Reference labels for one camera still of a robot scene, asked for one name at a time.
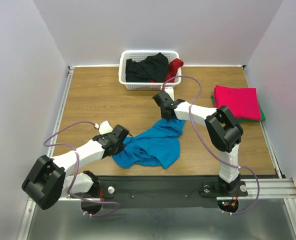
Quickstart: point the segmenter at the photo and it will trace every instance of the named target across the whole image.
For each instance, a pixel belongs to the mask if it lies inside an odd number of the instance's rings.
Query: black cloth
[[[126,82],[129,83],[163,83],[168,73],[169,63],[162,53],[148,56],[140,62],[127,59]]]

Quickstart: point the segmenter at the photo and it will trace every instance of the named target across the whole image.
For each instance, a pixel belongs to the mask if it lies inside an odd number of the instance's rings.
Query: green cloth
[[[214,95],[211,95],[211,101],[212,101],[212,104],[215,106],[215,98],[214,98]],[[259,109],[260,109],[260,115],[261,115],[261,122],[264,122],[266,120],[266,117],[265,117],[265,114],[262,110],[262,108],[260,107],[259,105]],[[251,119],[247,119],[247,118],[238,118],[238,122],[257,122],[255,120],[251,120]]]

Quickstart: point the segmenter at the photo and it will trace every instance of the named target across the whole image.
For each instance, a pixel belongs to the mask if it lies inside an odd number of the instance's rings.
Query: crumpled blue fabric
[[[127,137],[124,140],[124,150],[112,158],[125,169],[133,164],[162,166],[167,169],[180,156],[178,137],[183,135],[184,124],[184,120],[161,119],[132,140]]]

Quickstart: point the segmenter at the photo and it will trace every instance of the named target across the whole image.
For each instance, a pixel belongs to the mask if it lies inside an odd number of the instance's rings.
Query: laundry basket
[[[119,82],[123,84],[128,90],[160,90],[162,82],[126,82],[126,61],[132,59],[136,62],[145,60],[148,56],[153,56],[158,53],[162,53],[168,58],[170,63],[174,59],[179,59],[179,54],[176,51],[160,51],[160,50],[128,50],[121,54],[119,63]],[[177,71],[177,76],[182,74],[182,68]],[[182,81],[181,77],[178,77],[174,82],[166,83],[167,87],[175,87]]]

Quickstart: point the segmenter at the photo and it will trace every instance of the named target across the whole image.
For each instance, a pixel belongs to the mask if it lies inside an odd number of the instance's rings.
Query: wooden tabletop
[[[183,75],[193,76],[202,83],[202,94],[195,104],[212,107],[211,94],[216,85],[233,88],[247,87],[241,67],[183,67]],[[158,91],[127,90],[118,82],[118,67],[77,67],[74,69],[60,129],[78,121],[92,121],[100,124],[108,120],[112,127],[120,124],[136,136],[151,128],[160,118],[160,109],[152,96]],[[198,85],[183,78],[174,88],[175,99],[188,102],[198,92]],[[252,168],[256,174],[275,174],[272,160],[259,122],[241,123],[244,134],[239,148],[239,165]],[[197,127],[201,136],[213,151],[207,129]],[[70,143],[75,147],[85,144],[97,135],[90,124],[76,125],[61,133],[57,142]],[[219,163],[204,148],[191,123],[187,121],[180,140],[180,158],[168,169],[161,166],[133,165],[129,169],[119,167],[111,157],[92,162],[80,171],[89,170],[95,175],[217,175]],[[54,156],[69,148],[57,146]],[[250,175],[242,169],[242,174]]]

